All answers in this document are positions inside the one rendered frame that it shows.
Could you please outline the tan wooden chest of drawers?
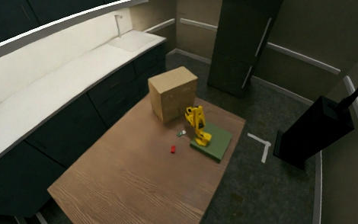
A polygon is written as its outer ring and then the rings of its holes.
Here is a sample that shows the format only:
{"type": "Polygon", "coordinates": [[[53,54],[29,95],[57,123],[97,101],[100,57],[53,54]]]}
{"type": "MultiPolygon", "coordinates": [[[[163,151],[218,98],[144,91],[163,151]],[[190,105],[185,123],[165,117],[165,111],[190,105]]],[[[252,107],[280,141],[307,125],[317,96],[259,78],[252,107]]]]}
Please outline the tan wooden chest of drawers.
{"type": "Polygon", "coordinates": [[[180,110],[180,94],[181,94],[181,85],[187,84],[193,80],[197,80],[198,78],[192,74],[185,67],[180,67],[177,69],[173,69],[171,71],[162,73],[160,75],[148,78],[149,82],[149,91],[152,102],[152,109],[159,118],[159,120],[164,124],[163,121],[163,112],[162,112],[162,102],[161,102],[161,94],[166,91],[170,91],[176,87],[180,87],[179,90],[179,107],[178,107],[178,116],[180,110]]]}

